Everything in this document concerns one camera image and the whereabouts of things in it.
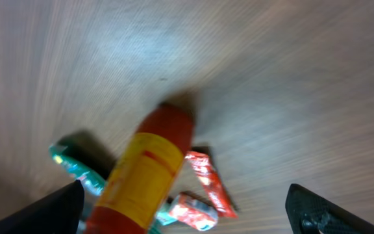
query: table surface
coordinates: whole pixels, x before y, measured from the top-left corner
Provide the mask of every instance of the table surface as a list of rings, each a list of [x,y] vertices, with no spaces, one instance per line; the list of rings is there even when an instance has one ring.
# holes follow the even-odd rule
[[[240,208],[209,233],[291,233],[291,183],[374,224],[374,1],[0,1],[0,179],[32,200],[70,182],[52,142],[117,157],[165,99]]]

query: red tube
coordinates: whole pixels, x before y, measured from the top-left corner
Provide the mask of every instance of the red tube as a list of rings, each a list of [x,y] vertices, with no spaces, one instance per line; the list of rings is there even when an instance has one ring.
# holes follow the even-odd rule
[[[163,104],[148,115],[108,178],[86,234],[143,234],[190,149],[193,120]]]

